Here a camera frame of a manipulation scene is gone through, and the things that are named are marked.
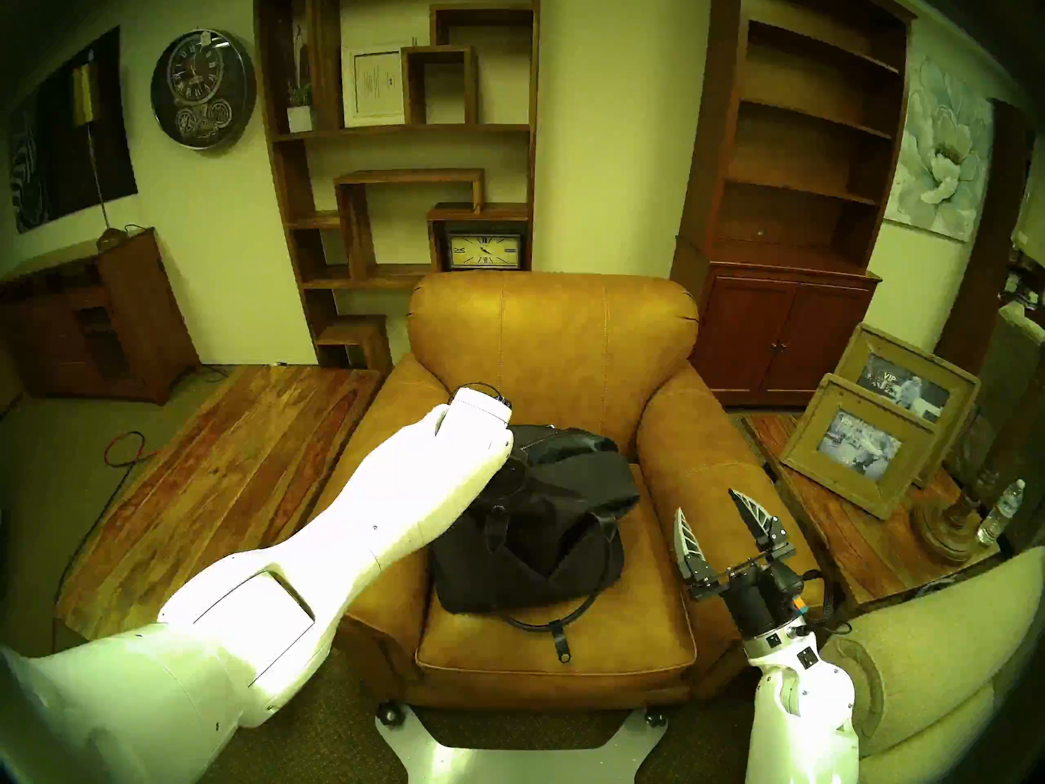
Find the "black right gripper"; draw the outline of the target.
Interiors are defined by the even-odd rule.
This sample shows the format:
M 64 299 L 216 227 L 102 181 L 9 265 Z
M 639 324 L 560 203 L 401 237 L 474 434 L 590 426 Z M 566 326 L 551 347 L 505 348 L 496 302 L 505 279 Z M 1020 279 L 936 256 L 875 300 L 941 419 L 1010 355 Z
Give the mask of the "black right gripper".
M 805 579 L 784 560 L 794 547 L 780 520 L 737 489 L 729 497 L 754 538 L 759 553 L 725 571 L 711 569 L 682 509 L 674 513 L 674 556 L 693 599 L 719 596 L 743 638 L 786 626 L 802 615 Z

